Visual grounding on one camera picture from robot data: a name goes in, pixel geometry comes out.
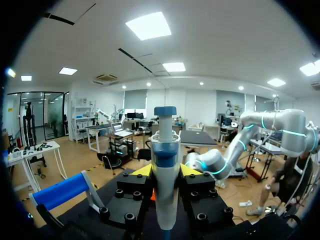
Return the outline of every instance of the laptop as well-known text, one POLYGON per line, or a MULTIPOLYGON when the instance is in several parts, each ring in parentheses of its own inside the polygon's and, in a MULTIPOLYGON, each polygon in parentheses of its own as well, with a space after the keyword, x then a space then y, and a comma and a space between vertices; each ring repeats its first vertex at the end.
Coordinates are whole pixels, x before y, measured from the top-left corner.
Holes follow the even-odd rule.
POLYGON ((130 131, 125 131, 124 126, 122 125, 121 122, 111 123, 111 127, 112 127, 114 135, 116 135, 116 136, 126 137, 126 136, 132 134, 132 132, 130 132, 130 131))

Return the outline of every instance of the ceiling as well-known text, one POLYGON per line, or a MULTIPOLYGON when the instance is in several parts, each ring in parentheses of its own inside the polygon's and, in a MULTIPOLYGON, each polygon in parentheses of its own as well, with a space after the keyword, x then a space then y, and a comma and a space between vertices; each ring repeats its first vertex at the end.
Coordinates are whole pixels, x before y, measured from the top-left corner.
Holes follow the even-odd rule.
POLYGON ((122 85, 126 90, 145 89, 151 82, 152 89, 235 92, 241 85, 244 93, 268 98, 319 94, 310 87, 319 75, 307 77, 299 70, 315 61, 313 48, 274 1, 63 0, 49 12, 75 24, 42 18, 21 48, 13 66, 17 77, 10 79, 9 87, 93 84, 96 76, 112 74, 119 84, 103 87, 114 91, 123 91, 122 85), (163 13, 172 35, 141 41, 125 24, 155 12, 163 13), (153 72, 163 71, 161 64, 170 62, 183 62, 186 71, 170 76, 159 72, 163 76, 156 77, 119 48, 135 58, 148 55, 137 60, 153 72), (58 74, 62 67, 78 71, 58 74), (32 75, 32 81, 21 82, 21 75, 32 75), (272 78, 286 84, 272 87, 267 84, 272 78))

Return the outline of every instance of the square ceiling panel light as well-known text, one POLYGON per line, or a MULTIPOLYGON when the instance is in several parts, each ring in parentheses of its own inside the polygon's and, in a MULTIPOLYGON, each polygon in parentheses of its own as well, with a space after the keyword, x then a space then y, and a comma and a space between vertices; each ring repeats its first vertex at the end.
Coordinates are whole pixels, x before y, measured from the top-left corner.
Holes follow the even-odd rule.
POLYGON ((185 72, 186 68, 183 62, 164 63, 162 66, 169 72, 185 72))
POLYGON ((21 76, 21 81, 31 81, 32 76, 21 76))
POLYGON ((270 81, 268 81, 268 84, 272 85, 272 86, 275 86, 275 87, 280 87, 282 85, 285 85, 286 82, 285 81, 282 81, 281 79, 279 78, 274 78, 274 79, 271 79, 270 81))
POLYGON ((77 69, 63 67, 59 73, 60 74, 65 74, 65 75, 73 75, 76 71, 78 71, 78 70, 77 69))
POLYGON ((310 62, 307 65, 300 67, 300 71, 309 77, 318 74, 320 69, 317 67, 316 63, 310 62))
POLYGON ((142 41, 171 35, 168 23, 161 11, 138 17, 125 24, 142 41))

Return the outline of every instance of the sneaker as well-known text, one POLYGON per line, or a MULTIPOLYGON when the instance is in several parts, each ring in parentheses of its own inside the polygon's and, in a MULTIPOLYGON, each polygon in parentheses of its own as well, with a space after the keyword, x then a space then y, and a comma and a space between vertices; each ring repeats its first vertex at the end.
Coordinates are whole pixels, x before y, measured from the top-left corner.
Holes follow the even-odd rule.
POLYGON ((251 209, 251 210, 247 210, 246 211, 246 214, 248 216, 253 216, 253 215, 261 215, 263 213, 263 209, 258 209, 258 208, 255 208, 255 209, 251 209))

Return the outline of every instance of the man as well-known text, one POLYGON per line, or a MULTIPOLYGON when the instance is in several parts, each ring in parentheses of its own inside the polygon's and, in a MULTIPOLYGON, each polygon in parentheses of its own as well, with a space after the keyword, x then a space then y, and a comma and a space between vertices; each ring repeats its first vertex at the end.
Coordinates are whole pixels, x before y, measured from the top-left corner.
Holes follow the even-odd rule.
MULTIPOLYGON (((279 197, 284 203, 290 200, 291 195, 294 193, 300 178, 302 176, 303 169, 307 163, 309 152, 303 152, 298 159, 294 157, 288 157, 285 164, 282 165, 272 177, 270 184, 267 184, 261 192, 260 203, 256 209, 248 210, 247 215, 261 215, 264 211, 264 205, 268 199, 269 192, 272 192, 274 197, 279 197)), ((292 204, 296 204, 302 198, 306 187, 308 185, 310 176, 312 174, 312 160, 309 159, 308 166, 306 167, 303 179, 297 191, 295 192, 292 200, 292 204)))

